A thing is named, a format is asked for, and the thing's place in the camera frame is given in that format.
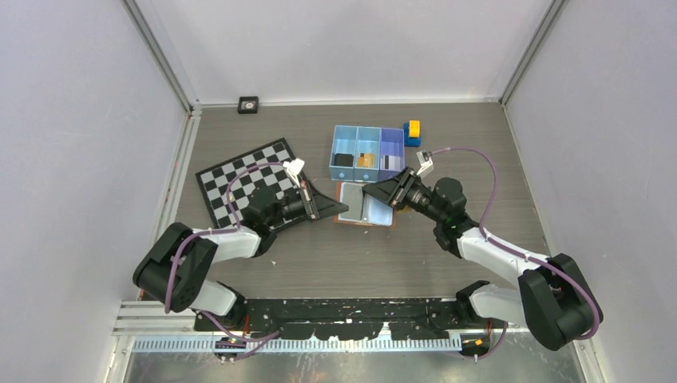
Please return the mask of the brown leather card holder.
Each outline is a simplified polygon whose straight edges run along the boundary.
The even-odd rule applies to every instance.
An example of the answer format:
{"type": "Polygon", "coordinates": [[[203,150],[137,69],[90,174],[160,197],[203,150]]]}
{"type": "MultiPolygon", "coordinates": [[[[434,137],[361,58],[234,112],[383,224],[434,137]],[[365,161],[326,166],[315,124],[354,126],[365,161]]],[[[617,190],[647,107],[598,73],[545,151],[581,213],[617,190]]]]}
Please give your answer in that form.
{"type": "MultiPolygon", "coordinates": [[[[356,183],[356,182],[338,182],[335,188],[335,196],[339,201],[341,183],[356,183]]],[[[336,223],[354,224],[365,227],[395,227],[397,222],[398,211],[392,207],[377,201],[375,198],[366,195],[364,192],[364,209],[362,222],[346,222],[338,220],[338,215],[334,217],[336,223]]]]}

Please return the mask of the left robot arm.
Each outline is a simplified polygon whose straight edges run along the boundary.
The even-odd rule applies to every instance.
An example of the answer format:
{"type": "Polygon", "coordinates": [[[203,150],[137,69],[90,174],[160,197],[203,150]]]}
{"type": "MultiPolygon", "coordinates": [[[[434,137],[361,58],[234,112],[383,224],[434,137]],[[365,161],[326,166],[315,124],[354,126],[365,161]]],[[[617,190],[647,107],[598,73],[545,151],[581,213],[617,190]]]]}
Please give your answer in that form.
{"type": "Polygon", "coordinates": [[[270,186],[257,187],[239,227],[201,231],[179,222],[169,225],[137,266],[133,283],[163,302],[167,311],[206,310],[224,329],[236,330],[245,310],[236,303],[238,294],[232,288],[208,280],[211,266],[265,254],[286,221],[315,221],[348,209],[306,181],[281,197],[270,186]]]}

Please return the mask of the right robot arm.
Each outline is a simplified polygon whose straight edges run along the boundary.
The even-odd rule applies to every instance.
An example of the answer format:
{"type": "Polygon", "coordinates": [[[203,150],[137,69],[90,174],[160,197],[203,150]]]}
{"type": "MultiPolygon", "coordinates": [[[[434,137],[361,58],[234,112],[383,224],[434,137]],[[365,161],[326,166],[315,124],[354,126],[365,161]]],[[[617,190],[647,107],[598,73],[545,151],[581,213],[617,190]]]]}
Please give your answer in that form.
{"type": "Polygon", "coordinates": [[[483,266],[512,284],[502,289],[482,283],[455,307],[457,320],[476,327],[496,318],[529,329],[545,348],[559,350],[593,336],[604,320],[576,261],[532,253],[492,235],[465,211],[461,183],[443,177],[433,188],[411,168],[368,184],[363,191],[396,210],[409,207],[434,221],[434,237],[444,251],[483,266]]]}

